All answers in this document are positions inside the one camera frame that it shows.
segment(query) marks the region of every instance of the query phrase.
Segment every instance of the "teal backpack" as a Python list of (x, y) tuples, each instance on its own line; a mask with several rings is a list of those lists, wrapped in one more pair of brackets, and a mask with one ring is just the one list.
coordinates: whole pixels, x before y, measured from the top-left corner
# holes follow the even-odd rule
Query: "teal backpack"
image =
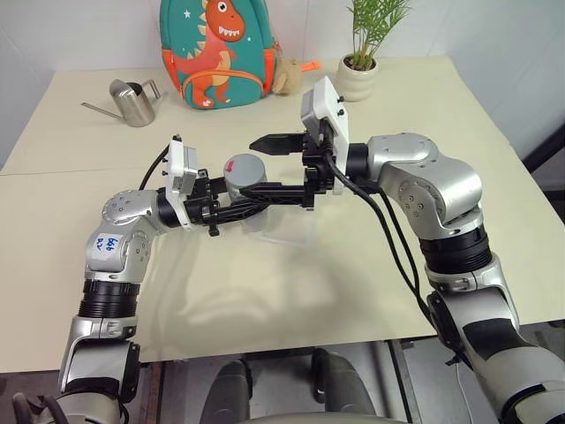
[(162, 59), (193, 108), (258, 101), (271, 90), (275, 41), (265, 0), (162, 0)]

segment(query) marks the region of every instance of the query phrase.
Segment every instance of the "white table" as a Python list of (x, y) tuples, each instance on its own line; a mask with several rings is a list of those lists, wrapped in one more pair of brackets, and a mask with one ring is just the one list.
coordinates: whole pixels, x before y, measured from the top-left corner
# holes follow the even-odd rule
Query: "white table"
[[(332, 73), (335, 62), (325, 66)], [(305, 75), (304, 90), (323, 73)], [(150, 126), (130, 128), (79, 106), (112, 108), (107, 88), (114, 78), (155, 79), (164, 96)], [(161, 69), (58, 73), (0, 176), (0, 372), (59, 367), (81, 299), (84, 245), (102, 205), (139, 185), (172, 134), (181, 133), (198, 149), (199, 166), (220, 176), (225, 161), (261, 135), (303, 131), (300, 101), (269, 96), (197, 111), (181, 102)], [(422, 133), (473, 166), (484, 183), (491, 248), (522, 323), (563, 318), (561, 221), (449, 59), (383, 60), (373, 96), (347, 108), (351, 142)], [(302, 181), (299, 155), (262, 159), (269, 179)], [(157, 171), (149, 186), (162, 184)], [(178, 231), (157, 239), (139, 296), (141, 359), (432, 334), (373, 212), (349, 193), (316, 202), (313, 213), (269, 212), (285, 229), (310, 236), (302, 246), (259, 239), (241, 223), (222, 227), (218, 238)], [(401, 224), (424, 277), (418, 241), (403, 216)]]

